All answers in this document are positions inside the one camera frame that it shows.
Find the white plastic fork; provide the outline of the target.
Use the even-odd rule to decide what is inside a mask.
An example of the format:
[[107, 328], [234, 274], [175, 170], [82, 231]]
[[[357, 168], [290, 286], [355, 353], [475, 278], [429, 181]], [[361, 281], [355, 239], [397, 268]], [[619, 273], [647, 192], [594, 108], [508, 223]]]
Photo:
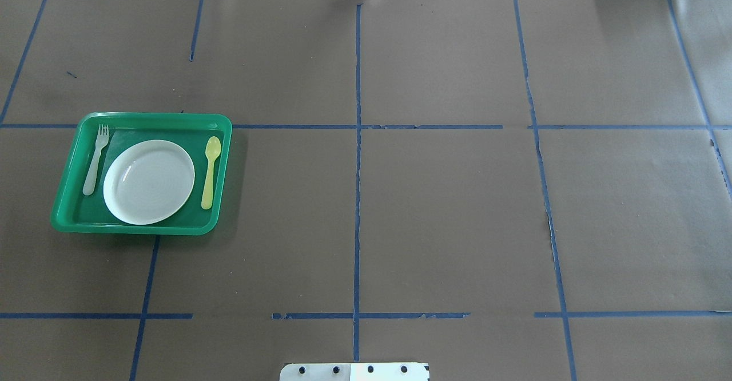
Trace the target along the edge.
[[85, 182], [82, 187], [84, 196], [91, 196], [97, 185], [97, 175], [100, 167], [100, 157], [102, 151], [108, 145], [110, 130], [108, 125], [100, 125], [98, 127], [97, 136], [94, 142], [94, 151], [91, 162], [86, 174]]

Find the yellow plastic spoon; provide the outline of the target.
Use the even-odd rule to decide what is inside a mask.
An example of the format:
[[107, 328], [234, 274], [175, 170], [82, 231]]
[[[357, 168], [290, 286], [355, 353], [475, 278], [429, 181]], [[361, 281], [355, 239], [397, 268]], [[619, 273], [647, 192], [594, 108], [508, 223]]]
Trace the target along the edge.
[[201, 196], [201, 208], [203, 210], [210, 210], [213, 206], [214, 198], [214, 166], [216, 160], [220, 157], [222, 152], [222, 144], [217, 136], [211, 136], [206, 142], [205, 146], [205, 157], [206, 157], [206, 173], [204, 180], [204, 188]]

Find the white round plate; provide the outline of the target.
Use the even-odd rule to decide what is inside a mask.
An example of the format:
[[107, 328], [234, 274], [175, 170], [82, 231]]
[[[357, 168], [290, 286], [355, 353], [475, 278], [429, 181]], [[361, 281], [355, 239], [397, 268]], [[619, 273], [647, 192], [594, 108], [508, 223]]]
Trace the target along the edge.
[[113, 160], [103, 182], [103, 199], [123, 223], [156, 224], [184, 206], [195, 180], [193, 159], [180, 145], [143, 141]]

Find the green plastic tray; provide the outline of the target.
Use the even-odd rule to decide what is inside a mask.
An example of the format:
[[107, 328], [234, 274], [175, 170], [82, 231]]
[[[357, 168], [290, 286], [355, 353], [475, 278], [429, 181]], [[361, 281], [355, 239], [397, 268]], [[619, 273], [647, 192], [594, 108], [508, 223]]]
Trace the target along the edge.
[[218, 223], [233, 126], [218, 113], [90, 113], [50, 222], [61, 232], [199, 236]]

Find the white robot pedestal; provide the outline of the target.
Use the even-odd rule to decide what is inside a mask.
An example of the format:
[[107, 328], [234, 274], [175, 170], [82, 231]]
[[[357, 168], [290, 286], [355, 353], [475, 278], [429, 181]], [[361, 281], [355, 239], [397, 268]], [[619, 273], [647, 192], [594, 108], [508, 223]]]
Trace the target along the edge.
[[430, 380], [428, 363], [291, 363], [280, 380]]

